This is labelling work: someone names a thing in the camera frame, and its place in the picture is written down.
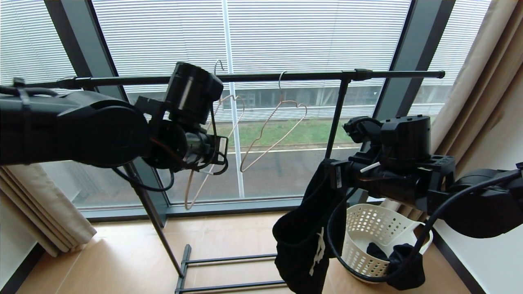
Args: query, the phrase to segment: clothes rack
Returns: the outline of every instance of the clothes rack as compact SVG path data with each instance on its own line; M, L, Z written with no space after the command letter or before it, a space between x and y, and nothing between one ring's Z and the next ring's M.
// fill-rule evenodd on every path
M353 71L339 71L339 72L287 72L281 77L282 81L306 81L306 80L340 80L340 86L338 91L338 99L336 101L336 108L334 111L334 117L331 124L331 130L327 142L327 149L325 151L325 157L331 157L332 148L334 145L334 139L336 136L336 128L339 124L339 119L342 113L343 102L347 93L347 87L351 81L364 81L371 78L443 78L445 76L444 71L371 71L365 69L356 69ZM224 83L228 82L277 82L280 79L280 73L254 73L254 74L224 74L217 75L217 77ZM149 84L167 84L170 76L130 76L130 77L68 77L61 79L57 82L46 82L46 83L34 83L27 85L26 87L45 87L45 88L65 88L65 89L85 89L94 91L98 86L125 86L125 85L149 85ZM130 165L125 165L124 169L131 178L139 180L134 169ZM187 292L209 292L219 291L227 289L240 289L250 287L261 287L261 286L284 286L285 282L279 281L266 281L266 282L251 282L244 284L234 285L220 285L211 287L199 287L199 288L184 288L185 277L187 275L187 269L190 265L195 264L208 264L208 263L220 263L220 262L233 262L242 261L247 259L261 259L261 258L274 258L276 254L263 254L263 255L249 255L249 256L236 256L236 257L224 257L224 258L212 258L212 259L197 259L191 260L190 253L192 247L187 244L184 249L184 255L181 260L181 265L178 264L176 257L171 250L167 239L162 231L161 223L156 217L157 213L153 204L148 197L145 197L145 191L131 184L136 194L140 198L140 201L147 212L153 227L158 234L158 237L162 241L165 251L169 255L176 271L178 273L178 283L175 289L175 294L187 293Z

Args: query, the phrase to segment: pavement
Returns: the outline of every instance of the pavement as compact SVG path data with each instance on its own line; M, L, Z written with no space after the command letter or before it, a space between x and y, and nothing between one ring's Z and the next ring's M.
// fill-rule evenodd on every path
M331 158L343 160L358 150L359 147L333 149ZM259 155L260 153L249 154L244 166ZM282 150L267 153L243 173L245 198L303 195L309 180L324 157L325 149ZM229 169L222 175L209 176L198 196L198 202L239 198L235 154L229 153L227 158ZM220 168L221 166L216 166L214 171ZM168 172L161 170L158 172L162 181L168 183ZM202 173L194 174L189 201L195 196L205 176ZM175 185L167 192L171 202L184 201L188 179L189 171L175 174Z

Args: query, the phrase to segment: black cloth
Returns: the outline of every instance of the black cloth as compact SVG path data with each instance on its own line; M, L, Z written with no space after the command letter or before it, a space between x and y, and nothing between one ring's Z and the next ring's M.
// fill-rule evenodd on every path
M396 245L393 247L393 252L387 258L376 244L369 243L367 247L367 254L372 255L384 261L388 261L387 273L391 274L398 270L401 263L407 259L414 247L410 244ZM417 288L425 282L425 272L423 271L423 256L418 252L412 265L407 271L398 278L388 281L387 284L394 287L396 290L408 290Z
M327 222L343 195L330 186L326 164L333 161L325 159L320 163L300 206L282 216L272 228L277 241L274 263L289 289L298 294L322 292L328 259L334 257L327 241ZM331 238L338 252L343 248L346 215L346 209L340 209L333 216Z

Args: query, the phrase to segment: beige curtain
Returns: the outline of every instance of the beige curtain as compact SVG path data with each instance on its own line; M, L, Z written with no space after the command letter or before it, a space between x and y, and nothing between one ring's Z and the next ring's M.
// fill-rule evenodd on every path
M96 233L40 164L0 167L0 201L52 256Z
M496 106L521 67L522 19L523 1L492 1L448 101L433 122L431 153L454 156L457 176L467 150L474 148L482 130L495 124ZM392 201L383 205L397 207L414 220L426 217Z

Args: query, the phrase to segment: perforated basket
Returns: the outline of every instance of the perforated basket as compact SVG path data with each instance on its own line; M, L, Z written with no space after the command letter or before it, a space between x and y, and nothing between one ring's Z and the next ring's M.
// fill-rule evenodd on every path
M389 262L367 254L369 243L375 243L387 256L390 256L395 245L408 243L414 246L417 240L414 229L420 224L424 225L422 222L410 220L393 210L380 206L357 204L349 207L342 259L354 271L362 275L385 276ZM419 251L421 254L424 254L430 246L432 238L431 231L429 240Z

